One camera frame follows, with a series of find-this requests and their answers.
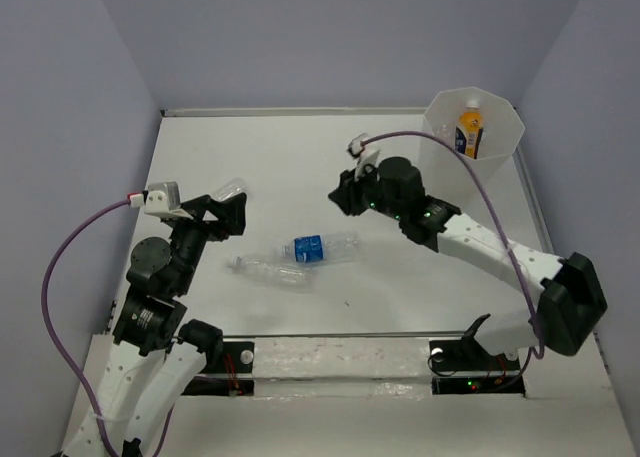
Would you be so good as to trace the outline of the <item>blue label water bottle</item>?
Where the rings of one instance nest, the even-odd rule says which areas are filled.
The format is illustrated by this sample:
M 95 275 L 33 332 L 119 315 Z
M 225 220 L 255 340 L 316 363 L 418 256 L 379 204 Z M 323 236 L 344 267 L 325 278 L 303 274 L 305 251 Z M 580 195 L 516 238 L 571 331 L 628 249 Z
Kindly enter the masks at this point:
M 283 245 L 279 255 L 300 265 L 321 265 L 353 260 L 361 241 L 353 232 L 313 234 L 297 237 Z

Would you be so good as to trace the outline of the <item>orange juice bottle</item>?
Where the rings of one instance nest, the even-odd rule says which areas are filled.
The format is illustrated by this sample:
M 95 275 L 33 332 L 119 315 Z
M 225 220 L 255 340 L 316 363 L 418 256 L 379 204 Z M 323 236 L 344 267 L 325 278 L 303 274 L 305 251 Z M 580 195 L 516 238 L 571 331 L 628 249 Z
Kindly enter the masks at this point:
M 464 112 L 459 116 L 454 136 L 455 150 L 471 159 L 477 159 L 484 136 L 484 117 L 478 99 L 467 101 Z

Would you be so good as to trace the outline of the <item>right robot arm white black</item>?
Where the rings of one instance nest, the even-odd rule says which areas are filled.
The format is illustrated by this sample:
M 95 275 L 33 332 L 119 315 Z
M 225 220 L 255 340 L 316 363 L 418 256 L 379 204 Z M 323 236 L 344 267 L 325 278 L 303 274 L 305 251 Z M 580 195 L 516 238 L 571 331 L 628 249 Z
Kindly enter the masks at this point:
M 411 242 L 466 262 L 525 295 L 523 312 L 484 314 L 465 330 L 454 354 L 470 368 L 537 344 L 572 357 L 608 308 L 588 257 L 574 252 L 562 258 L 502 240 L 455 205 L 427 194 L 420 171 L 404 157 L 343 171 L 328 198 L 348 216 L 372 210 L 390 217 Z

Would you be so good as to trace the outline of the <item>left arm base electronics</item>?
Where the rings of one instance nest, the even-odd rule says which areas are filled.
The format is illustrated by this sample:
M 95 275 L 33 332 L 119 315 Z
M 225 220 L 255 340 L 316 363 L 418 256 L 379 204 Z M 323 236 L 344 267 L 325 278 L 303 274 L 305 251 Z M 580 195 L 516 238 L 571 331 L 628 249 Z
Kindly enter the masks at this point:
M 254 394 L 253 341 L 225 341 L 222 354 L 208 363 L 183 391 L 183 396 L 248 397 Z

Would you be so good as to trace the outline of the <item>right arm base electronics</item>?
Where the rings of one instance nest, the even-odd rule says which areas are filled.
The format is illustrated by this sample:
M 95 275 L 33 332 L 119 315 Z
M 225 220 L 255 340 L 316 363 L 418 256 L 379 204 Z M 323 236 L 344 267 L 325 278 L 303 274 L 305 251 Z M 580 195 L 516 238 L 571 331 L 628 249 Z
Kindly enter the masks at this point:
M 459 341 L 429 342 L 427 365 L 434 396 L 512 394 L 525 396 L 521 360 L 516 352 L 471 362 L 456 353 Z

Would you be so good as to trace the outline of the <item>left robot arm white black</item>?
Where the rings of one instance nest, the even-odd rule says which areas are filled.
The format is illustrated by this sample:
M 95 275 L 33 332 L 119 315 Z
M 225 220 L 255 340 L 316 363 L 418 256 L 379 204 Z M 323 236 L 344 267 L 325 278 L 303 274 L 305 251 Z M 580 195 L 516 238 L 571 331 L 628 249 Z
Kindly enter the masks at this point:
M 190 381 L 215 369 L 223 333 L 198 320 L 185 322 L 187 294 L 204 248 L 240 236 L 246 227 L 245 193 L 224 200 L 205 194 L 181 201 L 174 182 L 130 194 L 125 204 L 168 225 L 168 239 L 136 244 L 129 284 L 97 390 L 63 456 L 155 456 L 171 411 Z

